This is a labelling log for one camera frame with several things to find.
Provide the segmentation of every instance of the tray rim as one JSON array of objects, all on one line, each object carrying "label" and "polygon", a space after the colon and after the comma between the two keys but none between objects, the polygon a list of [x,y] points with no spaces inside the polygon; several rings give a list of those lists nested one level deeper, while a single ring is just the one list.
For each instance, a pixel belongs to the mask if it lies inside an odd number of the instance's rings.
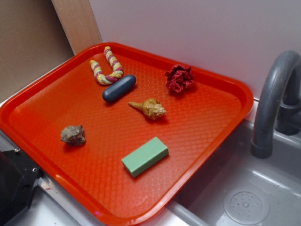
[{"label": "tray rim", "polygon": [[[38,150],[37,148],[31,144],[31,142],[26,142],[26,139],[22,134],[15,131],[11,128],[7,123],[9,113],[14,110],[16,106],[19,106],[27,99],[31,98],[33,95],[43,90],[47,85],[56,81],[57,79],[64,76],[69,70],[75,68],[76,65],[81,63],[83,60],[94,56],[95,54],[102,53],[104,46],[110,46],[112,51],[117,54],[128,54],[129,52],[134,53],[134,57],[131,59],[135,59],[139,61],[140,57],[144,57],[148,65],[155,66],[156,68],[160,68],[160,62],[168,63],[170,67],[176,64],[187,65],[178,61],[174,61],[165,57],[157,56],[155,54],[151,54],[139,49],[135,49],[129,46],[125,46],[122,44],[107,42],[94,45],[78,55],[72,57],[62,65],[58,66],[54,70],[50,71],[46,75],[37,79],[35,82],[30,84],[28,87],[21,90],[19,93],[12,96],[8,101],[6,101],[0,107],[0,129],[6,133],[18,146],[20,146],[23,150],[34,150],[29,154],[35,161],[41,164],[41,168],[47,173],[48,171],[56,171],[60,172],[59,167],[51,166],[46,160],[44,160],[43,155],[33,154]],[[66,175],[65,173],[60,172],[57,175],[50,175],[56,182],[58,182],[67,192],[69,192],[76,200],[78,200],[94,217],[105,224],[120,226],[120,225],[136,225],[148,220],[150,217],[156,215],[175,195],[176,193],[185,185],[185,183],[191,178],[196,171],[206,162],[206,160],[214,153],[210,150],[218,148],[222,142],[230,135],[230,133],[239,125],[239,123],[244,119],[244,117],[251,111],[253,107],[253,94],[250,89],[241,81],[236,79],[232,79],[229,77],[225,77],[223,75],[213,73],[207,70],[203,70],[200,68],[196,68],[192,66],[193,71],[198,71],[203,76],[207,76],[208,79],[206,84],[211,87],[216,87],[217,84],[227,84],[222,86],[223,91],[231,93],[235,95],[241,102],[241,111],[235,116],[235,118],[225,127],[225,129],[218,135],[218,137],[207,147],[207,149],[199,156],[194,163],[183,173],[182,176],[178,178],[176,183],[164,194],[162,199],[158,200],[158,202],[151,208],[149,211],[137,215],[131,218],[119,218],[114,216],[112,213],[108,212],[105,208],[103,208],[103,212],[100,215],[95,214],[95,210],[99,209],[98,205],[95,205],[92,201],[84,200],[81,193],[86,193],[84,189],[80,187],[75,187],[70,185],[68,181],[72,181],[72,179]]]}]

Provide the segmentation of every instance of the conch shell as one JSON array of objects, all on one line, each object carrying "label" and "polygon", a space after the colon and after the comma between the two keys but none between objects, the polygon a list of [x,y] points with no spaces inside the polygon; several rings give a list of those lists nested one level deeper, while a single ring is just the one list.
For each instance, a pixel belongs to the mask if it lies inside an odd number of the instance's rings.
[{"label": "conch shell", "polygon": [[148,99],[143,103],[129,102],[130,106],[142,111],[145,116],[156,120],[166,113],[164,107],[156,99]]}]

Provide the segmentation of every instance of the green sponge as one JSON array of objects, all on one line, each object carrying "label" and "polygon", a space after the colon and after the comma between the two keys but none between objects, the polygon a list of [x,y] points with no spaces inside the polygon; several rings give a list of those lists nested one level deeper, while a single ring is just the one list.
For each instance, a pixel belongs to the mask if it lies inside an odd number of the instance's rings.
[{"label": "green sponge", "polygon": [[168,148],[157,137],[145,143],[121,161],[135,178],[168,155]]}]

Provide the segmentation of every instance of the sink drain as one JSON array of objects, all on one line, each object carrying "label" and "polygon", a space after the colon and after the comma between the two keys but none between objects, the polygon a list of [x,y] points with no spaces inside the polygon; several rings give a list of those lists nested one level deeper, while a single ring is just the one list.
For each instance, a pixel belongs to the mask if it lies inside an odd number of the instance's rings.
[{"label": "sink drain", "polygon": [[224,199],[227,215],[242,225],[256,225],[269,214],[269,201],[254,187],[236,187]]}]

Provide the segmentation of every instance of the red cloth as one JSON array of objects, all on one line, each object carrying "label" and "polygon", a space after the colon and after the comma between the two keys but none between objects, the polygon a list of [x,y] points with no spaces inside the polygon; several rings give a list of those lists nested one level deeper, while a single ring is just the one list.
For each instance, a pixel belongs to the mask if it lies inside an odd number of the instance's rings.
[{"label": "red cloth", "polygon": [[190,88],[195,83],[191,71],[190,66],[174,65],[169,71],[165,72],[165,76],[167,76],[166,87],[177,93]]}]

